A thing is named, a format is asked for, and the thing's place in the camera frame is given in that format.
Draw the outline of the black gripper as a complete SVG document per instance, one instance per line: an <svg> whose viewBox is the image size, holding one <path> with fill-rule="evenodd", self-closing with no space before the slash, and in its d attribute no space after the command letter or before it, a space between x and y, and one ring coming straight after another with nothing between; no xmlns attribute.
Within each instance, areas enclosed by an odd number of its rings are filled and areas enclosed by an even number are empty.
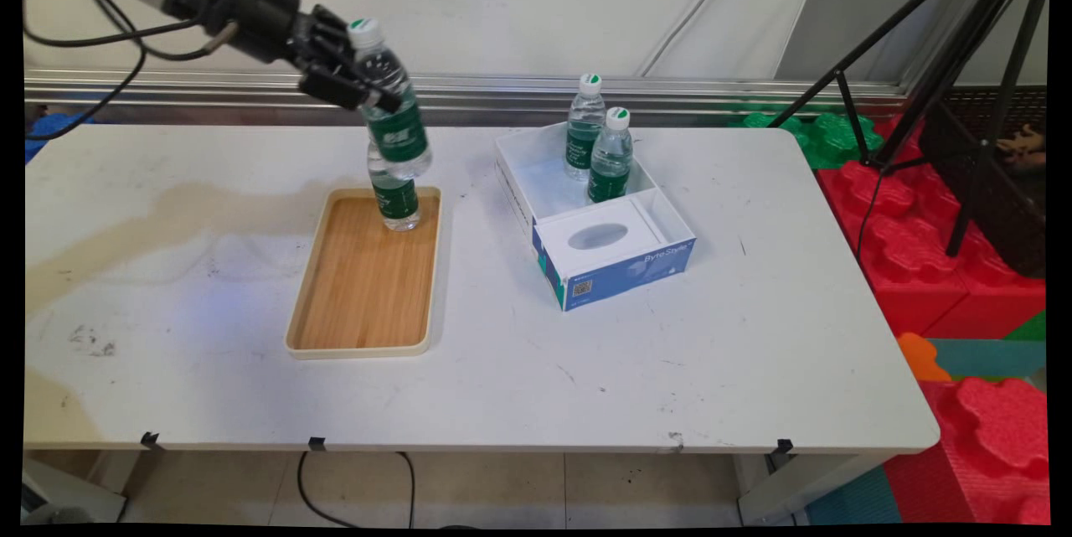
<svg viewBox="0 0 1072 537"><path fill-rule="evenodd" d="M348 111L360 106L394 114L401 96L363 76L341 74L337 60L356 59L348 23L332 10L314 5L300 10L300 0L164 0L162 10L177 19L194 19L207 34L218 34L234 23L230 47L260 63L287 61L302 69L298 90L307 96Z"/></svg>

